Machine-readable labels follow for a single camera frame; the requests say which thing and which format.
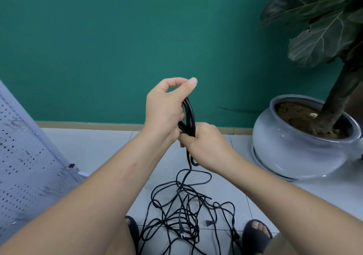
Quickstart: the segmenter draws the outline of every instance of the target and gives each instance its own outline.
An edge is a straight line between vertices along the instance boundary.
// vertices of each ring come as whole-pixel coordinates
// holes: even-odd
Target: plant trunk
[[[350,95],[363,80],[363,68],[352,69],[345,64],[328,98],[326,99],[320,114],[310,125],[314,134],[328,133],[332,130],[338,118],[344,112],[344,108]]]

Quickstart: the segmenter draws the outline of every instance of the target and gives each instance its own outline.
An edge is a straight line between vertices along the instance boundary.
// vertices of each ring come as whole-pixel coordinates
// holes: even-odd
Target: white pegboard
[[[0,245],[84,179],[0,81]]]

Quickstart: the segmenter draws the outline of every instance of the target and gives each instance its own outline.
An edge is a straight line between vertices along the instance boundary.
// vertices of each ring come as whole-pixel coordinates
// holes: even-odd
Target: person's left arm
[[[196,79],[161,81],[147,96],[142,131],[81,185],[0,248],[6,255],[102,254],[157,163],[179,137],[182,101]],[[180,86],[172,92],[169,87]]]

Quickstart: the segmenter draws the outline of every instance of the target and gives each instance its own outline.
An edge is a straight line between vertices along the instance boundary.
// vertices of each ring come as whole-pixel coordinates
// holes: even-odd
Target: cable bundle
[[[195,137],[195,120],[194,120],[194,114],[193,114],[193,110],[192,107],[189,103],[188,98],[186,98],[183,101],[183,106],[185,109],[185,117],[186,117],[186,124],[184,124],[182,121],[179,122],[178,126],[179,128],[182,130],[183,133],[188,134],[189,136],[193,136]],[[155,233],[162,227],[166,227],[167,229],[167,236],[168,236],[168,240],[169,240],[169,245],[168,247],[165,249],[165,251],[161,254],[164,255],[166,254],[166,252],[168,252],[168,254],[171,254],[171,245],[176,241],[176,240],[184,240],[187,243],[189,243],[192,246],[192,251],[191,254],[194,253],[194,250],[197,250],[199,253],[206,255],[206,253],[202,252],[199,248],[196,247],[196,244],[199,243],[199,224],[198,224],[198,214],[200,212],[200,210],[202,209],[202,207],[204,206],[205,208],[207,208],[210,216],[211,216],[211,220],[206,220],[204,225],[206,226],[210,226],[213,225],[214,226],[214,231],[215,231],[215,235],[216,235],[216,239],[217,239],[217,244],[218,244],[218,248],[219,248],[219,254],[221,255],[221,246],[219,243],[219,239],[218,239],[218,235],[217,235],[217,227],[216,227],[216,223],[217,223],[217,209],[221,209],[224,219],[227,222],[229,229],[231,231],[231,245],[232,245],[232,252],[234,254],[234,245],[233,243],[236,243],[236,245],[238,246],[238,248],[241,250],[241,246],[238,242],[238,239],[240,238],[240,236],[238,235],[237,231],[234,228],[234,215],[236,213],[234,204],[231,202],[224,202],[222,204],[219,204],[218,202],[213,202],[212,204],[208,202],[208,200],[211,200],[212,198],[198,193],[193,186],[196,185],[202,185],[202,184],[206,184],[209,181],[211,181],[212,179],[212,174],[206,171],[200,171],[200,170],[194,170],[192,169],[192,166],[198,166],[199,164],[194,162],[193,158],[190,156],[188,150],[187,150],[187,160],[188,160],[188,164],[189,164],[189,169],[182,169],[178,172],[178,174],[176,175],[176,178],[174,181],[170,181],[170,182],[166,182],[164,184],[160,184],[157,187],[155,187],[151,193],[151,202],[149,203],[149,206],[147,208],[147,213],[146,213],[146,217],[145,217],[145,221],[143,224],[143,228],[140,234],[140,239],[143,240],[143,244],[139,250],[139,254],[142,253],[142,250],[145,246],[145,243],[150,240]],[[179,181],[179,175],[182,172],[186,172],[186,174],[184,175],[184,178],[182,179],[182,181]],[[207,174],[209,176],[209,179],[204,181],[204,182],[200,182],[200,183],[195,183],[195,184],[185,184],[185,180],[187,179],[188,175],[191,172],[200,172],[200,173],[204,173]],[[174,187],[176,186],[176,193],[175,196],[170,200],[170,202],[167,202],[166,204],[162,205],[157,199],[156,199],[156,195],[158,193],[160,193],[161,191],[170,188],[170,187]],[[174,204],[174,202],[176,200],[180,201],[180,207],[175,210],[174,212],[170,212],[171,211],[171,207]],[[198,202],[198,209],[193,212],[191,210],[191,202]],[[230,204],[233,207],[233,212],[231,212],[230,210],[224,208],[224,205]],[[148,213],[149,213],[149,209],[150,206],[153,205],[154,207],[160,209],[161,211],[161,219],[159,218],[154,218],[153,220],[151,220],[148,224],[146,224],[147,222],[147,217],[148,217]],[[226,213],[229,213],[232,216],[232,224],[230,225],[227,217],[226,217]],[[176,234],[177,237],[175,239],[171,239],[170,234],[173,233],[174,235]]]

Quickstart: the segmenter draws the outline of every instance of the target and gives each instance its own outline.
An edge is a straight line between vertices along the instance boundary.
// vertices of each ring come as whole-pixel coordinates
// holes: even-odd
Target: person
[[[132,218],[125,219],[125,215],[177,139],[201,166],[244,192],[281,232],[266,241],[272,238],[267,227],[252,220],[245,228],[245,242],[245,232],[242,236],[249,252],[363,253],[362,221],[243,159],[213,125],[197,124],[196,137],[180,134],[177,123],[184,118],[182,101],[196,85],[195,78],[162,80],[147,95],[142,131],[82,184],[13,235],[0,247],[0,254],[135,254],[128,226]],[[267,247],[259,250],[262,242]]]

